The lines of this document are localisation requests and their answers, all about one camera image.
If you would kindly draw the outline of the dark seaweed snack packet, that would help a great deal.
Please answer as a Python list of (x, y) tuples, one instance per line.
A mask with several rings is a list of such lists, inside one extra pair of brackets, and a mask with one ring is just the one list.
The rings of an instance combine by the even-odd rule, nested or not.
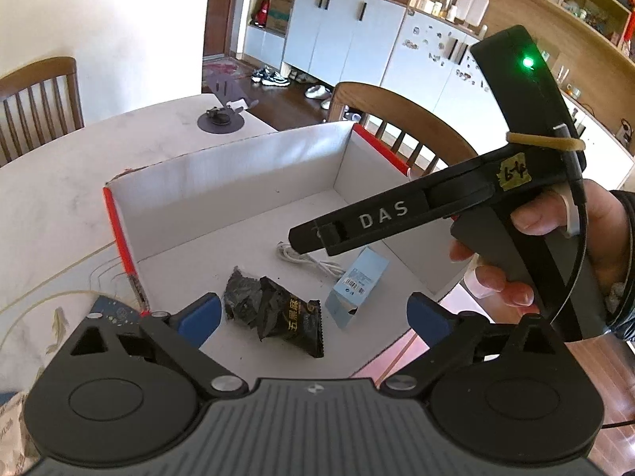
[(223, 293), (227, 318), (263, 332), (267, 320), (266, 297), (258, 278), (245, 275), (238, 267), (234, 267)]

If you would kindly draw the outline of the light blue small box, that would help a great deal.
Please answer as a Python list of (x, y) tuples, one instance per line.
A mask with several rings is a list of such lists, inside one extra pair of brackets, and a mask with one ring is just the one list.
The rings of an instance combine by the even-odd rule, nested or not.
[(387, 259), (365, 247), (338, 279), (325, 302), (325, 308), (338, 328), (348, 327), (377, 286), (388, 265)]

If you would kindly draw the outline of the black snack packet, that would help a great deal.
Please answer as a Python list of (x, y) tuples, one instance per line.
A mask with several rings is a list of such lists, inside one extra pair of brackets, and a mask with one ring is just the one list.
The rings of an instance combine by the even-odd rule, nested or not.
[(321, 301), (304, 301), (267, 276), (260, 279), (260, 290), (256, 318), (260, 340), (282, 338), (313, 358), (323, 358)]

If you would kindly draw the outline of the silver foil bag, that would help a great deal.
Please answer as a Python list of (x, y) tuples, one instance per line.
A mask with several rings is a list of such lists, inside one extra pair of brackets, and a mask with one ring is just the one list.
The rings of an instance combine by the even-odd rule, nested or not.
[(0, 414), (0, 474), (24, 475), (40, 460), (40, 454), (29, 434), (24, 417), (27, 392), (18, 392)]

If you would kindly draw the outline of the red shoe box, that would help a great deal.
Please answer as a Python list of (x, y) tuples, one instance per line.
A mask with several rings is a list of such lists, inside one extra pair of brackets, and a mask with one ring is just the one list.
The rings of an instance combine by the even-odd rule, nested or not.
[[(148, 304), (177, 312), (221, 294), (234, 269), (326, 300), (333, 281), (280, 259), (277, 245), (293, 227), (405, 183), (348, 125), (330, 123), (175, 157), (115, 177), (104, 191)], [(410, 294), (440, 300), (460, 282), (465, 268), (449, 259), (450, 242), (450, 221), (439, 219), (373, 244), (387, 269), (346, 327), (324, 317), (322, 358), (230, 319), (202, 351), (247, 382), (351, 376), (406, 333)]]

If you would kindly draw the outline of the wooden chair right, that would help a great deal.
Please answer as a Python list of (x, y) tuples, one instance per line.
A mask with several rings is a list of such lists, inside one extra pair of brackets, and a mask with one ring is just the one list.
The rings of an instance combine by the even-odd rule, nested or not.
[(360, 127), (375, 138), (383, 153), (391, 152), (414, 177), (438, 171), (478, 156), (453, 128), (411, 100), (385, 88), (364, 83), (339, 83), (331, 96), (327, 121), (342, 121), (349, 106), (360, 111)]

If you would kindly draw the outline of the wooden chair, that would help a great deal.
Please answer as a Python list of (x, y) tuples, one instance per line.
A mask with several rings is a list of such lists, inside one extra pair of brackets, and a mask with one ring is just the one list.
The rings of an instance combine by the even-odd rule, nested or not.
[(331, 96), (327, 121), (342, 121), (349, 106), (360, 111), (360, 127), (375, 138), (383, 153), (391, 152), (414, 177), (438, 171), (478, 156), (453, 128), (411, 100), (385, 88), (364, 83), (339, 83)]
[(32, 62), (1, 80), (2, 165), (83, 127), (74, 58)]

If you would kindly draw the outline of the black phone stand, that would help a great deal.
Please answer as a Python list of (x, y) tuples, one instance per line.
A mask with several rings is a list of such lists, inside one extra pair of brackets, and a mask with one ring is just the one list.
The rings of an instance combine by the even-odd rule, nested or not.
[(200, 130), (212, 134), (227, 134), (239, 131), (244, 126), (243, 111), (257, 106), (258, 100), (251, 99), (231, 76), (212, 73), (206, 78), (208, 88), (219, 100), (218, 106), (198, 117)]

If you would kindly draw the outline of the wooden chair far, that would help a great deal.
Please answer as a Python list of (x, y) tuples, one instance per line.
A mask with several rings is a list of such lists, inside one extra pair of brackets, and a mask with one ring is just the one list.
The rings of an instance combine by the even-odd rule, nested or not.
[(32, 62), (1, 80), (2, 165), (83, 127), (74, 58)]

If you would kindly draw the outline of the white wall cabinets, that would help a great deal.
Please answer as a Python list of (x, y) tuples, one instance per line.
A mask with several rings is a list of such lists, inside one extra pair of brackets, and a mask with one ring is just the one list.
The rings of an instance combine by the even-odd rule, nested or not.
[(536, 42), (587, 144), (589, 179), (609, 189), (634, 172), (621, 132), (634, 126), (629, 12), (616, 0), (253, 0), (268, 13), (246, 29), (248, 57), (328, 86), (397, 92), (465, 136), (480, 153), (506, 123), (473, 46), (521, 25)]

